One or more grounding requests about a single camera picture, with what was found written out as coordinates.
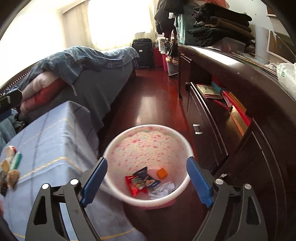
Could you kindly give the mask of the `red snack wrapper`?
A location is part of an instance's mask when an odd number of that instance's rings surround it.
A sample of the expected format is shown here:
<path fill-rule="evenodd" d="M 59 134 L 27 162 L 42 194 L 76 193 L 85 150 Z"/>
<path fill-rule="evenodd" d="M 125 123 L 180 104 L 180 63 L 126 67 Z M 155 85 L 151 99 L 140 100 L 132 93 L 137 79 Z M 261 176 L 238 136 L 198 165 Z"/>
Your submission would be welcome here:
<path fill-rule="evenodd" d="M 125 176 L 125 182 L 132 197 L 136 197 L 140 193 L 148 193 L 148 189 L 144 181 L 137 175 Z"/>

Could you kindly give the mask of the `white paper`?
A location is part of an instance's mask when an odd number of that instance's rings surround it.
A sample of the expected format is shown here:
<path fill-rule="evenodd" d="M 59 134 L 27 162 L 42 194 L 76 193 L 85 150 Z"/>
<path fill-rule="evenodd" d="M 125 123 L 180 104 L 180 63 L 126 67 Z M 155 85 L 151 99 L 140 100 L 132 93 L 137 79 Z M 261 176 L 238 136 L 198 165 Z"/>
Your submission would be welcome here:
<path fill-rule="evenodd" d="M 163 198 L 169 194 L 171 194 L 173 191 L 175 191 L 175 184 L 173 182 L 166 182 L 158 187 L 154 188 L 152 191 L 149 191 L 148 196 L 149 199 L 154 200 L 154 199 L 159 199 Z"/>

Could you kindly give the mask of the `orange small box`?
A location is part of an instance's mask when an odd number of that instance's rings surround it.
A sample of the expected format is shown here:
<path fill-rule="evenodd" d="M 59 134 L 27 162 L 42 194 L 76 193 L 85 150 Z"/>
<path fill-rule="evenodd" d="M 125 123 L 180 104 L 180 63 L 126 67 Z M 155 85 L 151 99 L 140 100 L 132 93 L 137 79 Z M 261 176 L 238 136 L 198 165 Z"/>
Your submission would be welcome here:
<path fill-rule="evenodd" d="M 157 176 L 158 176 L 161 180 L 167 178 L 167 176 L 168 176 L 168 173 L 167 173 L 167 171 L 166 171 L 164 168 L 160 168 L 160 169 L 158 169 L 158 170 L 156 171 L 156 174 L 157 174 Z"/>

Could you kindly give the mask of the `blue snack wrapper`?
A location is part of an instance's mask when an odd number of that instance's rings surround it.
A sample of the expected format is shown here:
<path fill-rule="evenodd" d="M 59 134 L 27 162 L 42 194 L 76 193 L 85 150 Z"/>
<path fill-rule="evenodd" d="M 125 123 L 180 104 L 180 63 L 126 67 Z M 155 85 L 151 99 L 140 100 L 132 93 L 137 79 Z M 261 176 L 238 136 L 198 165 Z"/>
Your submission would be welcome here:
<path fill-rule="evenodd" d="M 153 189 L 161 183 L 160 180 L 152 178 L 148 174 L 147 167 L 136 171 L 133 175 L 135 175 L 135 177 L 132 178 L 132 184 L 135 184 L 139 190 L 142 190 L 144 187 Z"/>

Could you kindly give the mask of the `dark snack packet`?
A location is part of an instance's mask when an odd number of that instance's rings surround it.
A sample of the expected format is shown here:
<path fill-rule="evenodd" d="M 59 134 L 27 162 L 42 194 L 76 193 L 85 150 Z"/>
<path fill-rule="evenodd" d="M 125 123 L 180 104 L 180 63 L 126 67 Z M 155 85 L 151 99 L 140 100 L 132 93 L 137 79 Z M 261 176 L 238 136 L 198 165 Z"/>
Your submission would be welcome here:
<path fill-rule="evenodd" d="M 0 173 L 0 188 L 1 188 L 1 195 L 6 196 L 7 190 L 8 190 L 8 182 L 6 180 L 7 174 L 1 171 Z"/>

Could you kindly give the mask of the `pink speckled trash bin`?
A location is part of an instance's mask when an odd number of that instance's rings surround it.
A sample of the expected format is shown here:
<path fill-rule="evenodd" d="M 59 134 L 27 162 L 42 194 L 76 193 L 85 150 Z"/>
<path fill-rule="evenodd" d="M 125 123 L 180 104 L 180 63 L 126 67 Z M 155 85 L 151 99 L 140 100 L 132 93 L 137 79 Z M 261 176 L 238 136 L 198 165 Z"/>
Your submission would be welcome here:
<path fill-rule="evenodd" d="M 106 147 L 103 157 L 108 169 L 102 189 L 115 198 L 143 209 L 160 209 L 172 206 L 190 182 L 186 161 L 194 152 L 187 139 L 176 130 L 162 125 L 140 125 L 117 135 Z M 157 171 L 164 169 L 167 177 L 161 184 L 171 182 L 175 189 L 164 197 L 152 199 L 139 193 L 133 197 L 126 176 L 147 168 L 157 179 Z"/>

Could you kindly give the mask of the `light blue fleece blanket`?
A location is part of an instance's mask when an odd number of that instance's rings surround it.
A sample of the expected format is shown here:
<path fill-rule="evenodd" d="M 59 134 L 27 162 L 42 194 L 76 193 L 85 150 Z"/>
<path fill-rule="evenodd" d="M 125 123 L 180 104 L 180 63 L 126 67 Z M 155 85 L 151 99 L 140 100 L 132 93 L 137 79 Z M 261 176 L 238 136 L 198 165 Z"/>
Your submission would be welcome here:
<path fill-rule="evenodd" d="M 23 125 L 23 121 L 18 120 L 18 115 L 19 113 L 15 109 L 12 109 L 11 115 L 1 121 L 1 151 Z"/>

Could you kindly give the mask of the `pink red folded quilt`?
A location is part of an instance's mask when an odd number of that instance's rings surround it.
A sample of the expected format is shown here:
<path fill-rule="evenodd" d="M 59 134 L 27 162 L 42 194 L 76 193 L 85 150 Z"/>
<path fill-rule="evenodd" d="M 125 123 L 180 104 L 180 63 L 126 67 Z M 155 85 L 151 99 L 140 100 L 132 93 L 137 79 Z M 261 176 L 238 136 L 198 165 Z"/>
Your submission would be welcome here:
<path fill-rule="evenodd" d="M 22 91 L 21 114 L 49 103 L 66 86 L 67 83 L 51 71 L 39 74 Z"/>

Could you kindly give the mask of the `white cup-shaped wrapper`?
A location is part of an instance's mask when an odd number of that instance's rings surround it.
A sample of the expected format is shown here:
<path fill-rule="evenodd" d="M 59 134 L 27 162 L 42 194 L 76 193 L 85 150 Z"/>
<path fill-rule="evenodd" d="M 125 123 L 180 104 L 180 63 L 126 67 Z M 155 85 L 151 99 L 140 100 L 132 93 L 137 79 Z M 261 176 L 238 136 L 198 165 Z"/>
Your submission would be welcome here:
<path fill-rule="evenodd" d="M 5 148 L 5 158 L 14 157 L 14 155 L 17 153 L 17 150 L 14 146 L 9 145 Z"/>

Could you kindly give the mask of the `blue duvet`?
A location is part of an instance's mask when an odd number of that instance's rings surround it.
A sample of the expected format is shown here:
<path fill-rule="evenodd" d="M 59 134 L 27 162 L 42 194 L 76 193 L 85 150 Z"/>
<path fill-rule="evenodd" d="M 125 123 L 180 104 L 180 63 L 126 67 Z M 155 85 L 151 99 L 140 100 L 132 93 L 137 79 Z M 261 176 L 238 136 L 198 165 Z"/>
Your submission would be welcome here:
<path fill-rule="evenodd" d="M 138 58 L 139 54 L 133 47 L 101 52 L 85 46 L 73 46 L 37 62 L 21 81 L 19 90 L 24 90 L 35 77 L 44 71 L 51 71 L 55 76 L 72 85 L 84 69 L 100 71 L 119 68 L 130 62 L 137 67 Z"/>

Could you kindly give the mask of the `bed with dark base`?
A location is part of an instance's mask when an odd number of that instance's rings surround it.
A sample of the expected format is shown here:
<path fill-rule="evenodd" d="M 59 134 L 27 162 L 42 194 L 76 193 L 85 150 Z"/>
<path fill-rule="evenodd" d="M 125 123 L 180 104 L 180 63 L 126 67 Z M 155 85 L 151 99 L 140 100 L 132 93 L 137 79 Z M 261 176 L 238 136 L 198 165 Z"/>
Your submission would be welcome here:
<path fill-rule="evenodd" d="M 84 69 L 72 85 L 67 84 L 49 103 L 26 114 L 20 119 L 31 123 L 38 117 L 59 106 L 72 101 L 86 107 L 90 111 L 91 122 L 96 131 L 103 128 L 103 119 L 111 110 L 111 105 L 119 95 L 136 67 L 127 63 L 113 69 L 93 71 Z"/>

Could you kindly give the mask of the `white window curtain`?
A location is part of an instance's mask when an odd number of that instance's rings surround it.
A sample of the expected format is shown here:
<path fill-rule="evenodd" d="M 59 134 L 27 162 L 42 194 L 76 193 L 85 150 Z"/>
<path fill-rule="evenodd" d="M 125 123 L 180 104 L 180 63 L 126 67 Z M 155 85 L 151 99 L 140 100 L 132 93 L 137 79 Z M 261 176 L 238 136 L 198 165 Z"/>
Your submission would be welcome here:
<path fill-rule="evenodd" d="M 74 1 L 61 9 L 67 47 L 109 50 L 157 38 L 157 1 Z"/>

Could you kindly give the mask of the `black suitcase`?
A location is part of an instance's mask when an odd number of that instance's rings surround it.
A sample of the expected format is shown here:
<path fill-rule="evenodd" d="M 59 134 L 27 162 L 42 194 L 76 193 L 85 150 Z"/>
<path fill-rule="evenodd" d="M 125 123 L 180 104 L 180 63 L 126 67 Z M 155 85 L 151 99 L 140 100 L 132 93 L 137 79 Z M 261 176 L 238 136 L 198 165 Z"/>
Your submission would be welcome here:
<path fill-rule="evenodd" d="M 132 42 L 132 47 L 137 51 L 139 57 L 137 64 L 141 68 L 152 68 L 154 66 L 154 52 L 152 40 L 149 38 L 139 38 Z"/>

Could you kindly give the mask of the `folded dark clothes stack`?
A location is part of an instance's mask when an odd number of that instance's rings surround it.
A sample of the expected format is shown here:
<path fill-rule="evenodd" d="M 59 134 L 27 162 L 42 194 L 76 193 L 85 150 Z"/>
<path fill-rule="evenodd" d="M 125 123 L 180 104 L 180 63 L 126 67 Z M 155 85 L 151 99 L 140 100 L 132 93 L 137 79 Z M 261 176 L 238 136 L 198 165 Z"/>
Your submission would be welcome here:
<path fill-rule="evenodd" d="M 195 24 L 187 33 L 195 38 L 197 46 L 209 47 L 224 38 L 246 45 L 255 40 L 249 27 L 252 18 L 217 4 L 205 3 L 193 8 Z"/>

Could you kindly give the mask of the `dark jacket on rack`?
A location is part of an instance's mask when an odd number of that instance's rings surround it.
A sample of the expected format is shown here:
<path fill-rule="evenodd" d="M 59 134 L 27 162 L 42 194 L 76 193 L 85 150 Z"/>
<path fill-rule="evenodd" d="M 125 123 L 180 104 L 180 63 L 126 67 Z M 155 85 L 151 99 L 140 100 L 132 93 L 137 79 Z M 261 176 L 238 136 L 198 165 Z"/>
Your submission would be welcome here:
<path fill-rule="evenodd" d="M 159 35 L 163 34 L 165 38 L 170 39 L 171 32 L 175 28 L 174 20 L 169 18 L 169 13 L 183 14 L 184 5 L 188 1 L 183 0 L 159 0 L 157 11 L 154 16 L 156 22 L 156 31 Z"/>

